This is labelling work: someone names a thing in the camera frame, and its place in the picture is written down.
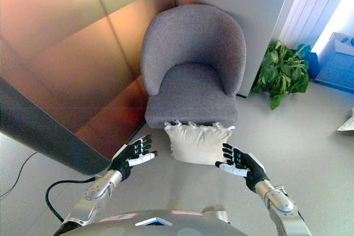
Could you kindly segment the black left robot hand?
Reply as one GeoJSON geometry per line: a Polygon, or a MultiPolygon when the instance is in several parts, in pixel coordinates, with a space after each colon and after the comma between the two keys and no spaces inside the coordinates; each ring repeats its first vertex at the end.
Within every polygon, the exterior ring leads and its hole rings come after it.
{"type": "Polygon", "coordinates": [[[158,155],[157,151],[150,151],[152,136],[145,135],[133,144],[127,145],[113,160],[108,170],[117,171],[124,181],[131,174],[133,166],[145,163],[158,155]]]}

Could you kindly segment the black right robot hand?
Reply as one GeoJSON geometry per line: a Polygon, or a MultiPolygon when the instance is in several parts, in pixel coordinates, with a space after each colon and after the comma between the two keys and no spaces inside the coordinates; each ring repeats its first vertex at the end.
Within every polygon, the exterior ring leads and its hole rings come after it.
{"type": "Polygon", "coordinates": [[[223,143],[222,146],[223,157],[226,162],[215,162],[217,168],[234,175],[242,175],[246,180],[247,187],[252,192],[256,192],[258,182],[270,180],[262,164],[255,160],[251,153],[244,153],[227,143],[223,143]]]}

